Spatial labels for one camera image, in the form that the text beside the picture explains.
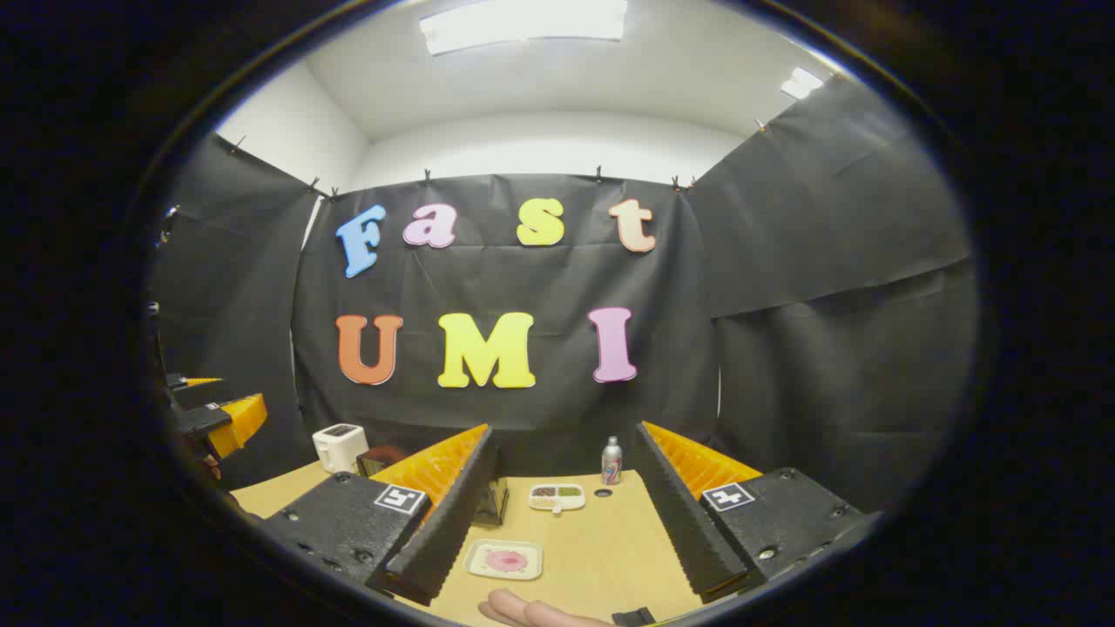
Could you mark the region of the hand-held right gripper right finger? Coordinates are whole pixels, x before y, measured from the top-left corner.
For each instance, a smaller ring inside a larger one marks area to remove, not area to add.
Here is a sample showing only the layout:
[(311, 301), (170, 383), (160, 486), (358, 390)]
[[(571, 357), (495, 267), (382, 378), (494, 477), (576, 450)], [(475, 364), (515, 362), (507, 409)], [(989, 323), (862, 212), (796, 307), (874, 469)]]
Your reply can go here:
[(762, 473), (648, 421), (636, 430), (633, 467), (702, 602), (847, 550), (879, 519), (799, 469)]

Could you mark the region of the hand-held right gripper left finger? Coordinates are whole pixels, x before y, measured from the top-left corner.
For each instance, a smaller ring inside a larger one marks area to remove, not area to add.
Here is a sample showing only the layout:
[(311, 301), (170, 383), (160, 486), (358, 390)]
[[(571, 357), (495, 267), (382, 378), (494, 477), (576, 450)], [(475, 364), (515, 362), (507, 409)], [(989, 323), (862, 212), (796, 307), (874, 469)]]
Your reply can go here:
[(430, 604), (495, 467), (497, 445), (481, 424), (371, 478), (334, 473), (262, 527), (287, 551), (334, 578)]

